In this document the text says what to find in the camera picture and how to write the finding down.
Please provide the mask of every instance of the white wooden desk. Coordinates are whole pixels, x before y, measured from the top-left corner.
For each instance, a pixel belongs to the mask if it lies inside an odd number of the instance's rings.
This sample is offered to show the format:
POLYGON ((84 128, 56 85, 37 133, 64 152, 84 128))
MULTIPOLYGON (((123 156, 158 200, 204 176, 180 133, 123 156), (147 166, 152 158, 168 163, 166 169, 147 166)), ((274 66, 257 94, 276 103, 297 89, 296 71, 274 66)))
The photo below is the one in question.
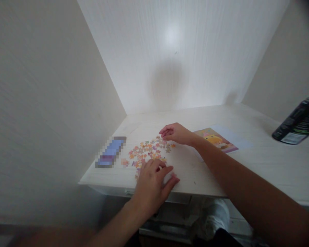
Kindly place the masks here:
MULTIPOLYGON (((155 138, 163 126, 173 122, 179 122, 192 131, 220 124, 252 142, 252 148, 229 155, 298 203, 309 205, 309 138, 299 145, 275 141, 271 133, 280 123, 243 104, 128 115, 113 135, 127 137, 117 165, 95 168, 94 161, 79 183, 104 194, 130 196, 136 185, 136 169, 123 168, 121 158, 128 159, 129 149, 155 138)), ((173 190, 171 201, 187 201, 186 196, 194 194, 225 197, 206 165, 192 152, 181 151, 181 148, 177 146, 180 155, 167 162, 174 166, 181 179, 173 190)))

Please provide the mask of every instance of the wall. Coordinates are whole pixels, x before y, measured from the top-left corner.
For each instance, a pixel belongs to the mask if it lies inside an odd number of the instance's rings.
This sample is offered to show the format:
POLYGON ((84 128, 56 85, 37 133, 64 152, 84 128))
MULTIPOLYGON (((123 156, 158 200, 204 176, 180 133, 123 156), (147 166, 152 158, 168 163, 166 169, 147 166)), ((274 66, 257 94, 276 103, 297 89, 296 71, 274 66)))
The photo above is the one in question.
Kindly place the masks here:
POLYGON ((243 103, 283 121, 309 97, 309 9, 292 1, 243 103))
POLYGON ((125 116, 77 1, 0 1, 0 222, 96 224, 77 182, 125 116))
POLYGON ((127 114, 240 102, 288 0, 78 0, 127 114))

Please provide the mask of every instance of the yellow cartoon character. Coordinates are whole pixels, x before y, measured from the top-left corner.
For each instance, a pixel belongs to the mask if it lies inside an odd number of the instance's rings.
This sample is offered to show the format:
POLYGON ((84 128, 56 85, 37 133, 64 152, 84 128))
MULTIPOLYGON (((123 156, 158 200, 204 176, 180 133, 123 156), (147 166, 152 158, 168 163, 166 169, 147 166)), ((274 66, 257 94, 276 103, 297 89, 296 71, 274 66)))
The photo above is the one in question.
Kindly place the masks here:
POLYGON ((210 143, 212 143, 214 146, 216 146, 217 148, 225 149, 228 147, 228 145, 225 144, 223 140, 217 137, 216 135, 204 134, 204 138, 210 143))

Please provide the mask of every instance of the black can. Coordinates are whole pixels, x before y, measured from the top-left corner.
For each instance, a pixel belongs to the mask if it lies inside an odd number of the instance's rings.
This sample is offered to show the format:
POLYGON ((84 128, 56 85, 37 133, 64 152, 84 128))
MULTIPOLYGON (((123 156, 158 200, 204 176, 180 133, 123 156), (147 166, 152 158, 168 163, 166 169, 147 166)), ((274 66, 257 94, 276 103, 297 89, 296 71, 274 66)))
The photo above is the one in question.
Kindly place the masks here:
POLYGON ((277 141, 296 145, 309 136, 309 98, 285 119, 271 135, 277 141))

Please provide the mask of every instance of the shoe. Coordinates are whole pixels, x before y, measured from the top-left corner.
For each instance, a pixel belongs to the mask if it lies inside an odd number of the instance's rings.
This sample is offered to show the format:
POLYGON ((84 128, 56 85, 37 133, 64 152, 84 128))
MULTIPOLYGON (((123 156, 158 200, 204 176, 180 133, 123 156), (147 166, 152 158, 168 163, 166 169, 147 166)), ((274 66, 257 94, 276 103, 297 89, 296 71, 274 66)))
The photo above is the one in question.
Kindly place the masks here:
POLYGON ((192 226, 192 238, 211 240, 220 228, 229 230, 229 209, 222 199, 206 198, 199 219, 192 226))

